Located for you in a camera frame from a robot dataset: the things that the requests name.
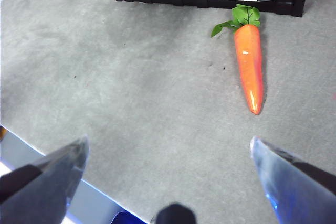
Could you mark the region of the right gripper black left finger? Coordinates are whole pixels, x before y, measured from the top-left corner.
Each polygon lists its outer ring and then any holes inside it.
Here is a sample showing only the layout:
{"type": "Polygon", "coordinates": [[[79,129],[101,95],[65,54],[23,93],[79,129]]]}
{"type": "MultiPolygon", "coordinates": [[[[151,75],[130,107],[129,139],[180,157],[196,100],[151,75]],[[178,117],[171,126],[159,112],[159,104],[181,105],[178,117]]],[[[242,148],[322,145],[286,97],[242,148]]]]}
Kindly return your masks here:
{"type": "Polygon", "coordinates": [[[83,136],[1,176],[1,223],[62,223],[88,156],[83,136]]]}

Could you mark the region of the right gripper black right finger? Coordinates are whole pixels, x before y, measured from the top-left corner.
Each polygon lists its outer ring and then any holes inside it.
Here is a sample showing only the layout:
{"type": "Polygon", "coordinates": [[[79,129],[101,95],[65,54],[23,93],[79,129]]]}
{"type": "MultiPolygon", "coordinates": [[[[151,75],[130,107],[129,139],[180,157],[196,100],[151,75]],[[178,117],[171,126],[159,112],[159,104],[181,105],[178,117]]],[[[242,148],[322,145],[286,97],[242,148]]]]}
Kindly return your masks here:
{"type": "Polygon", "coordinates": [[[250,152],[279,223],[335,223],[334,174],[256,136],[250,152]]]}

